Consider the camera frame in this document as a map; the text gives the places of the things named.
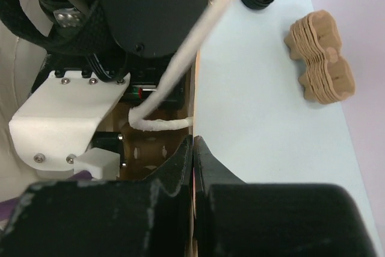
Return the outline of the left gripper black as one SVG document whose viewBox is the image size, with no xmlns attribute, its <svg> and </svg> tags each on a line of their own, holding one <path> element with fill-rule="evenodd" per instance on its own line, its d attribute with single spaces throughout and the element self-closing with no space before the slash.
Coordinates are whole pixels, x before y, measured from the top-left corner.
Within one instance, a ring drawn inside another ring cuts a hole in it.
<svg viewBox="0 0 385 257">
<path fill-rule="evenodd" d="M 141 58 L 131 65 L 129 87 L 123 94 L 123 102 L 132 105 L 142 104 L 157 91 L 163 91 L 161 84 L 171 58 Z M 168 90 L 159 105 L 161 110 L 179 110 L 185 103 L 185 76 Z"/>
</svg>

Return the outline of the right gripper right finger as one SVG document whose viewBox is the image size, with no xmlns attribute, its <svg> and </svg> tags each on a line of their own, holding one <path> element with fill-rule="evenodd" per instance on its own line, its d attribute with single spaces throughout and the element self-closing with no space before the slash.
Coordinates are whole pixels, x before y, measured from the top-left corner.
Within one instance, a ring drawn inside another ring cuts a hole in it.
<svg viewBox="0 0 385 257">
<path fill-rule="evenodd" d="M 359 210 L 333 184 L 248 184 L 194 139 L 199 256 L 375 256 Z"/>
</svg>

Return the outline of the brown paper bag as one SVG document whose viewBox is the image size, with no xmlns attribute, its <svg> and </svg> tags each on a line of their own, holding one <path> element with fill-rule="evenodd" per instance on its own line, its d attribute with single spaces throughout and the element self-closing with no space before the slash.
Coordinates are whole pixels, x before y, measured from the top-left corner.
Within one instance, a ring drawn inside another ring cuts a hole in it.
<svg viewBox="0 0 385 257">
<path fill-rule="evenodd" d="M 168 90 L 188 70 L 202 43 L 226 12 L 233 0 L 213 0 L 203 12 L 164 73 L 163 91 L 153 93 L 138 107 L 129 111 L 128 121 L 139 130 L 172 128 L 183 120 L 148 122 L 146 117 L 162 102 Z M 110 182 L 113 196 L 122 197 L 123 219 L 115 220 L 117 231 L 111 241 L 103 242 L 98 256 L 149 256 L 160 254 L 166 246 L 168 256 L 184 256 L 191 232 L 191 190 L 193 179 L 193 138 L 187 136 L 177 151 L 143 181 Z"/>
</svg>

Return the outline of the single brown pulp carrier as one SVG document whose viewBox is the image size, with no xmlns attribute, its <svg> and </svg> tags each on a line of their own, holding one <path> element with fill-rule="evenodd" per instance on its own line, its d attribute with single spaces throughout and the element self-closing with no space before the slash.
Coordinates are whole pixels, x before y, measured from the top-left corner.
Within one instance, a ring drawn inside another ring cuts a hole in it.
<svg viewBox="0 0 385 257">
<path fill-rule="evenodd" d="M 140 131 L 130 127 L 127 113 L 117 115 L 117 127 L 123 135 L 124 163 L 120 180 L 138 181 L 158 169 L 177 150 L 189 129 L 177 131 Z"/>
</svg>

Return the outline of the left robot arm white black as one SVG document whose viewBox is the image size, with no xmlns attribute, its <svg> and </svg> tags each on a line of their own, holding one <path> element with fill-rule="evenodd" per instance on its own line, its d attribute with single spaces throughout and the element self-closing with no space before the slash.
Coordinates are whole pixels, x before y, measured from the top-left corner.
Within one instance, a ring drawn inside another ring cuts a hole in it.
<svg viewBox="0 0 385 257">
<path fill-rule="evenodd" d="M 1 23 L 45 50 L 11 118 L 18 157 L 43 179 L 118 175 L 118 133 L 97 127 L 124 98 L 144 102 L 209 0 L 1 0 Z"/>
</svg>

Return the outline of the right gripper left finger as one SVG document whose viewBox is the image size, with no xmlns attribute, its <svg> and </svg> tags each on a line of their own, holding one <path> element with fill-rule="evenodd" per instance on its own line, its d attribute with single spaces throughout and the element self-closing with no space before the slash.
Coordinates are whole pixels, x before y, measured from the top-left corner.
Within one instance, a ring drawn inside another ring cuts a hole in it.
<svg viewBox="0 0 385 257">
<path fill-rule="evenodd" d="M 193 138 L 141 181 L 47 181 L 19 197 L 2 256 L 185 256 Z"/>
</svg>

